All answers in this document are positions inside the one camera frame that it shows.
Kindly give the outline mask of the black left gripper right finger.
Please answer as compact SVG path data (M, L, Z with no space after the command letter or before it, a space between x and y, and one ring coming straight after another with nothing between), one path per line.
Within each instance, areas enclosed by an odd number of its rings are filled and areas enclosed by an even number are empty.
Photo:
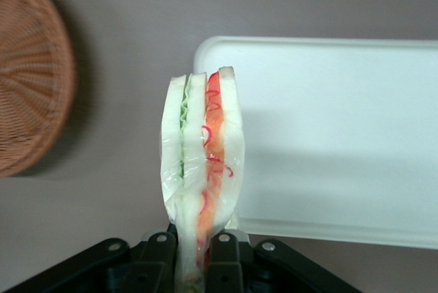
M206 292L358 292L359 289L269 238L252 246L239 230L221 231L210 241Z

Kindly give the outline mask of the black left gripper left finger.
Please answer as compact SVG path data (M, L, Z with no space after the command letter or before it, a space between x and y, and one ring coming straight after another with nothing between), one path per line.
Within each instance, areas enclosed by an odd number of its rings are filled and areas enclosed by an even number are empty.
M178 242L173 225L134 247L109 238L15 285L8 292L173 292Z

